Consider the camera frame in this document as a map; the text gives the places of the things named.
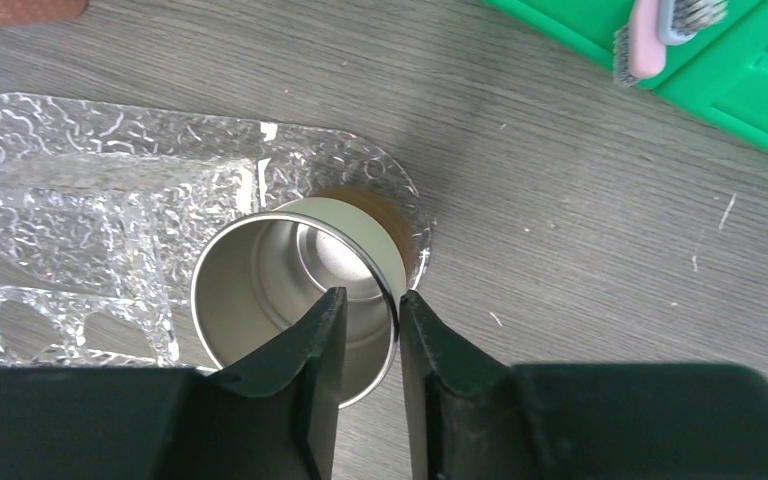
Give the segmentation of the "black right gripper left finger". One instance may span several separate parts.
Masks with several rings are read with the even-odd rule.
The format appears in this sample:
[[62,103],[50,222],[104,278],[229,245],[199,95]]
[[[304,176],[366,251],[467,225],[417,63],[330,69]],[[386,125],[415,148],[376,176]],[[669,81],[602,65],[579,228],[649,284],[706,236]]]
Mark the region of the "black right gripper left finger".
[[347,294],[211,375],[0,368],[0,479],[327,479]]

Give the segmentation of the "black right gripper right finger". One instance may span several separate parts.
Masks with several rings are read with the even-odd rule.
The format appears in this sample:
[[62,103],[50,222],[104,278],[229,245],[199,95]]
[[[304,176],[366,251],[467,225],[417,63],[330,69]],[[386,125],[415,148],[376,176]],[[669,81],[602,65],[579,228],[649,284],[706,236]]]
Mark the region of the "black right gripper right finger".
[[416,479],[768,479],[768,380],[730,363],[508,366],[400,302]]

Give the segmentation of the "clear oval acrylic tray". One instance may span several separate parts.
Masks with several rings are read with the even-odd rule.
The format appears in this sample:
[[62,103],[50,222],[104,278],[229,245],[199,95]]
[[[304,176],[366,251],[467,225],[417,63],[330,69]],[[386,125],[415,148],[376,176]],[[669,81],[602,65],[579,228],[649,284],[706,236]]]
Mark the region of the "clear oval acrylic tray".
[[352,133],[0,94],[0,365],[171,366],[192,271],[226,224],[332,186],[394,202],[416,287],[432,220],[410,176]]

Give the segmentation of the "clear acrylic toothbrush holder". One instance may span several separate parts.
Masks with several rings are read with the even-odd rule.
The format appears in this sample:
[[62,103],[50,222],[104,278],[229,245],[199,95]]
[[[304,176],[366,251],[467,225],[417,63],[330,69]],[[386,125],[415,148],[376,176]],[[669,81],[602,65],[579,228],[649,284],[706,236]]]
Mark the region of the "clear acrylic toothbrush holder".
[[253,210],[244,157],[43,155],[0,164],[0,366],[105,365],[89,319],[136,329],[152,366],[179,361],[173,314],[195,262]]

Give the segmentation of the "pink toothbrush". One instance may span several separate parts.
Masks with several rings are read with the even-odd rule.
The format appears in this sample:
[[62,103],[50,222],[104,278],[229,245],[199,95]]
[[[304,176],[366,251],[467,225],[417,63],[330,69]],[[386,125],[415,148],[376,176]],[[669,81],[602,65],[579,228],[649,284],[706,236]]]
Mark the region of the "pink toothbrush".
[[658,38],[658,0],[636,0],[627,23],[613,41],[613,78],[622,87],[658,76],[666,66],[666,46]]

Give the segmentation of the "brown steel cup with handle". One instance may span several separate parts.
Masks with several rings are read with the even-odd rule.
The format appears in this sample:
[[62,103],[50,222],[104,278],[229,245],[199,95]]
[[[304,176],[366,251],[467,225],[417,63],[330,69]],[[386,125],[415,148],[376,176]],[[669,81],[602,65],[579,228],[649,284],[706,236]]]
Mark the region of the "brown steel cup with handle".
[[0,27],[70,20],[88,5],[88,0],[0,0]]

